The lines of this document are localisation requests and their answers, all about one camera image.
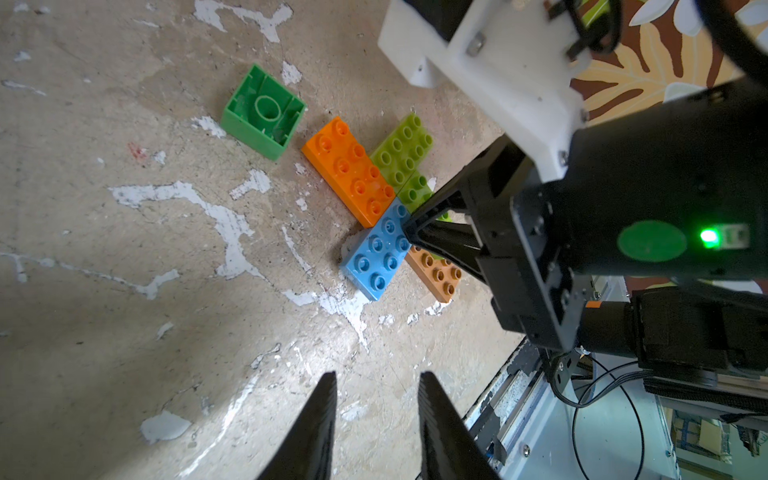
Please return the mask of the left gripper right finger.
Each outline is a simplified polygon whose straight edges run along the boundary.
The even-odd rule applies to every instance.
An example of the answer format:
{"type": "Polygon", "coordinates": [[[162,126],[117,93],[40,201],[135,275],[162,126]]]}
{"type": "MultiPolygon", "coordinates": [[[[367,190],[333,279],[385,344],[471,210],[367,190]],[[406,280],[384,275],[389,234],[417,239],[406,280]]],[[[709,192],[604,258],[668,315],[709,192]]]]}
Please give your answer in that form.
{"type": "Polygon", "coordinates": [[[422,479],[499,478],[430,371],[420,375],[418,410],[422,479]]]}

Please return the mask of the lime lego brick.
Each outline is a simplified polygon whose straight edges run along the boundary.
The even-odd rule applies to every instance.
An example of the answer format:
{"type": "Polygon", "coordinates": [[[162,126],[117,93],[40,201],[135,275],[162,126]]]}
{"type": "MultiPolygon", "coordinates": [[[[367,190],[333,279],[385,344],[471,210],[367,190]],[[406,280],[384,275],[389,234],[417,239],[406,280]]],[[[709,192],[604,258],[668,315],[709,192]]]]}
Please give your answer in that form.
{"type": "Polygon", "coordinates": [[[410,113],[369,155],[383,178],[398,193],[434,146],[421,118],[410,113]]]}
{"type": "Polygon", "coordinates": [[[433,191],[429,187],[427,179],[418,170],[409,172],[409,176],[401,171],[396,171],[393,179],[396,183],[397,205],[395,211],[400,220],[405,221],[432,197],[433,191]]]}

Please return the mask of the tan lego brick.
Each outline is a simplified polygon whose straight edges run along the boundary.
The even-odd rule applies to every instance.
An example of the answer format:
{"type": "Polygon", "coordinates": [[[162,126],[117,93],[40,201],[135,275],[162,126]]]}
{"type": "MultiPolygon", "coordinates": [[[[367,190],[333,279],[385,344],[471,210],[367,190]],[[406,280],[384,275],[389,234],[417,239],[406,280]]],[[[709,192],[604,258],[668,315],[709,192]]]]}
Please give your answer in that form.
{"type": "Polygon", "coordinates": [[[456,294],[463,272],[452,262],[438,259],[430,252],[412,245],[407,263],[440,303],[449,303],[456,294]]]}

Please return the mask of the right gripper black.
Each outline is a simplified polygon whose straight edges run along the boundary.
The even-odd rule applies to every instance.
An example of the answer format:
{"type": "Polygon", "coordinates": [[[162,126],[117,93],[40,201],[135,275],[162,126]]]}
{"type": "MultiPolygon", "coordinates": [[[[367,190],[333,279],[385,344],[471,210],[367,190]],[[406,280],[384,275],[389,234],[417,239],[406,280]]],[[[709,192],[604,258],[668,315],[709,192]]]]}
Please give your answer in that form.
{"type": "Polygon", "coordinates": [[[592,275],[763,278],[767,90],[741,78],[580,129],[559,180],[502,136],[404,230],[487,285],[503,328],[557,351],[592,275]]]}

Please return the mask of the orange lego brick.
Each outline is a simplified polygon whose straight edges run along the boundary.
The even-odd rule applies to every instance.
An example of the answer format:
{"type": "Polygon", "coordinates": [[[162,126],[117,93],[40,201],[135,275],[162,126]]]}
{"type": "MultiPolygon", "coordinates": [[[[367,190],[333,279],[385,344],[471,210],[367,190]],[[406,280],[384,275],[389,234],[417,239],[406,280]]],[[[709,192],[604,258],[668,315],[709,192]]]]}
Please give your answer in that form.
{"type": "Polygon", "coordinates": [[[374,227],[395,191],[347,123],[335,117],[301,151],[355,218],[366,228],[374,227]]]}

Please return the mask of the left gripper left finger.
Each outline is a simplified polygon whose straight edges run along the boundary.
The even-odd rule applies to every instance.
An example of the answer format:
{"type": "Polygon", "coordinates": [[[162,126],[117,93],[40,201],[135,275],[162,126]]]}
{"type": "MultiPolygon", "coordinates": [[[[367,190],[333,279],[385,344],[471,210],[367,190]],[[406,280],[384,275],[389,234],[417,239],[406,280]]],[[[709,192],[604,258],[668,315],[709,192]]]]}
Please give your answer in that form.
{"type": "Polygon", "coordinates": [[[337,409],[336,372],[324,373],[262,479],[330,479],[337,409]]]}

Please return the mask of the blue lego plate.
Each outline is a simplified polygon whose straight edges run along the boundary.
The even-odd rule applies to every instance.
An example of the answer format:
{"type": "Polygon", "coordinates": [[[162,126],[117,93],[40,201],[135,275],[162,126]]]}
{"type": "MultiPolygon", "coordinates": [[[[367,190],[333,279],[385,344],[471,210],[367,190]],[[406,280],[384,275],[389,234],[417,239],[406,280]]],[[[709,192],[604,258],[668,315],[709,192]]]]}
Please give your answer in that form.
{"type": "Polygon", "coordinates": [[[369,301],[381,298],[411,248],[403,231],[409,218],[407,208],[395,198],[342,259],[341,271],[369,301]]]}

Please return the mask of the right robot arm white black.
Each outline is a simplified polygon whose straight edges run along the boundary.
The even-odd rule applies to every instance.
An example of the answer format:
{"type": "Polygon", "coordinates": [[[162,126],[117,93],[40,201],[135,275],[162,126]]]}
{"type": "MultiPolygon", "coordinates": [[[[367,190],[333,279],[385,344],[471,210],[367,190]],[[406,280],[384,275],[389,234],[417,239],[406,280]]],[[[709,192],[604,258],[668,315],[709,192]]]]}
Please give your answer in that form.
{"type": "Polygon", "coordinates": [[[647,391],[765,414],[720,393],[767,371],[767,90],[740,78],[577,131],[560,180],[508,137],[406,223],[408,239],[487,285],[508,331],[543,353],[634,358],[647,391]]]}

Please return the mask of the dark green square lego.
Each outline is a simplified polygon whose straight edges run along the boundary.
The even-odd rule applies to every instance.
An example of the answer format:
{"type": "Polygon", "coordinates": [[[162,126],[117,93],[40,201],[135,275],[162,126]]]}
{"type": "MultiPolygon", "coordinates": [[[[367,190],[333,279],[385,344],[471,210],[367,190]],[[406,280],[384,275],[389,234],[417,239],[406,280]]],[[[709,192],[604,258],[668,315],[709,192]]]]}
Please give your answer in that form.
{"type": "Polygon", "coordinates": [[[257,153],[277,161],[305,109],[298,96],[254,64],[227,102],[220,126],[257,153]]]}

